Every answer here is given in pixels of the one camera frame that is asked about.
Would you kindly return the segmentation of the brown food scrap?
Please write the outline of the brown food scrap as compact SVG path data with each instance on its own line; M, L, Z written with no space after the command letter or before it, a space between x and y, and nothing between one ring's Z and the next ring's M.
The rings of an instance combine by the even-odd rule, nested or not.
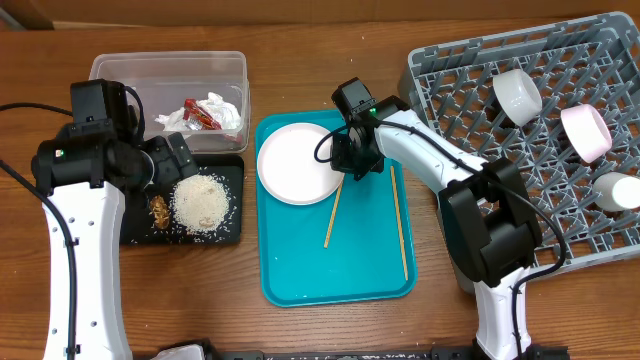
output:
M164 198L161 195L154 196L149 202L149 209L154 217L154 226L166 230L170 223L170 212Z

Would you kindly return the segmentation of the white napkin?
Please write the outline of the white napkin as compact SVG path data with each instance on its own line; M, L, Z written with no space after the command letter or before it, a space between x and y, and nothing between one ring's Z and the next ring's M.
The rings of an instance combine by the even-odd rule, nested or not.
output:
M209 92L203 100L187 98L182 107L169 115L158 115L154 121L164 126L164 131L218 131L238 130L242 118L235 105L222 96ZM228 140L240 143L242 135L225 133Z

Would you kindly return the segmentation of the red foil wrapper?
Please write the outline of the red foil wrapper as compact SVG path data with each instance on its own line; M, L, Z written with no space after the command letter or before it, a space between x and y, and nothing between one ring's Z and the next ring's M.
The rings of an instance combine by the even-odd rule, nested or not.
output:
M235 105L226 102L216 93L208 98L184 102L183 121L189 130L234 130L241 125L241 117Z

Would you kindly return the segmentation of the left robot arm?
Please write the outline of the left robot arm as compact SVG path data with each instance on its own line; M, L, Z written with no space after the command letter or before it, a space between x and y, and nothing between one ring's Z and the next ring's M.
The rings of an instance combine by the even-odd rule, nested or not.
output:
M72 122L32 159L50 239L47 359L130 359L119 245L126 199L145 203L197 174L183 136L145 139L141 103L120 82L71 86Z

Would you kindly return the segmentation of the grey bowl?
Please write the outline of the grey bowl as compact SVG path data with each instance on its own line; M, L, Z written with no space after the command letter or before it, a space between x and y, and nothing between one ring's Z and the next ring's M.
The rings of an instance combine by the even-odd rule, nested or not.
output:
M521 69L492 78L493 90L506 116L518 127L532 121L542 110L542 97L533 79Z

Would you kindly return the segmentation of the wooden chopstick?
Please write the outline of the wooden chopstick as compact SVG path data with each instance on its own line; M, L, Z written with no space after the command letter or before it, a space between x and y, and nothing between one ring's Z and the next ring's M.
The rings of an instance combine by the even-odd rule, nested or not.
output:
M332 207L332 212L331 212L331 216L330 216L330 219L329 219L329 224L328 224L328 228L327 228L327 232L326 232L326 236L325 236L324 249L327 249L329 247L329 244L330 244L331 235L332 235L332 231L333 231L333 228L334 228L334 223L335 223L335 219L336 219L336 215L337 215L337 211L338 211L338 207L339 207L339 203L340 203L340 198L341 198L341 194L342 194L343 183L344 183L344 181L341 181L341 183L339 184L339 186L338 186L338 188L336 190L334 204L333 204L333 207Z
M409 280L409 276L408 276L408 266L407 266L407 258L406 258L404 232L403 232L402 218L401 218L401 213L400 213L400 204L399 204L399 196L398 196L398 186L397 186L397 182L396 182L396 173L395 173L395 167L393 165L390 166L390 176L391 176L391 184L392 184L392 191L393 191L393 198L394 198L394 208L395 208L395 214L396 214L396 224L397 224L397 231L398 231L398 238L399 238L399 247L400 247L400 253L401 253L401 260L402 260L402 266L403 266L403 272L404 272L404 279L405 279L405 281L408 281Z

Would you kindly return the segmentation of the white cup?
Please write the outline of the white cup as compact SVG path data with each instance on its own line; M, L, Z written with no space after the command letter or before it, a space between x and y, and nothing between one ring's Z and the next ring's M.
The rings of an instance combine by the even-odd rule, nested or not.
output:
M596 205L606 211L625 211L639 207L639 178L618 172L598 177L593 191L599 193Z

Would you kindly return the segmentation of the white plate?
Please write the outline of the white plate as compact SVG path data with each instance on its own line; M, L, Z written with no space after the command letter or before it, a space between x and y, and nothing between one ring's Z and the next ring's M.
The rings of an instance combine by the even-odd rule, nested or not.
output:
M344 174L329 163L330 142L316 150L329 130L312 123L285 125L267 137L257 158L259 180L274 198L290 205L311 205L333 194Z

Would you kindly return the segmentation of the white bowl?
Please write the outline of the white bowl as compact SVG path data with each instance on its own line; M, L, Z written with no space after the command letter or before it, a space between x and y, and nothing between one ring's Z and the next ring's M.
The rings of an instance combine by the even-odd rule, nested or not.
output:
M612 147L612 137L598 110L589 104L563 109L564 131L582 160L592 163Z

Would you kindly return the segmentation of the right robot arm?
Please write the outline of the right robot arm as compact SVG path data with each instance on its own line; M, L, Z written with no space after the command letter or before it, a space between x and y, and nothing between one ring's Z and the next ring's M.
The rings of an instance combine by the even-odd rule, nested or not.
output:
M523 281L542 241L535 207L517 166L487 161L431 130L396 96L376 100L353 78L331 100L344 119L333 131L332 169L356 180L399 162L437 197L440 226L458 277L471 282L479 327L476 356L517 359L531 338L526 330Z

